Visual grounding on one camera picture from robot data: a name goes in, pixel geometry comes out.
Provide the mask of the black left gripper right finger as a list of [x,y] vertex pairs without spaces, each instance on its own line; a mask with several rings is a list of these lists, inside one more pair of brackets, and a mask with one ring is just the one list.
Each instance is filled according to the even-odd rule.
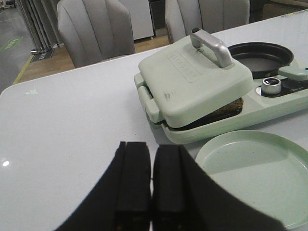
[[153,175],[154,231],[284,231],[212,180],[180,145],[160,145]]

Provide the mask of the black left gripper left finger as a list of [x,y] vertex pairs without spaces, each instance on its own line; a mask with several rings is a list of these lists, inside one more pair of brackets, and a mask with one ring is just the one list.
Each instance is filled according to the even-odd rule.
[[151,160],[144,142],[121,142],[107,170],[59,231],[147,231]]

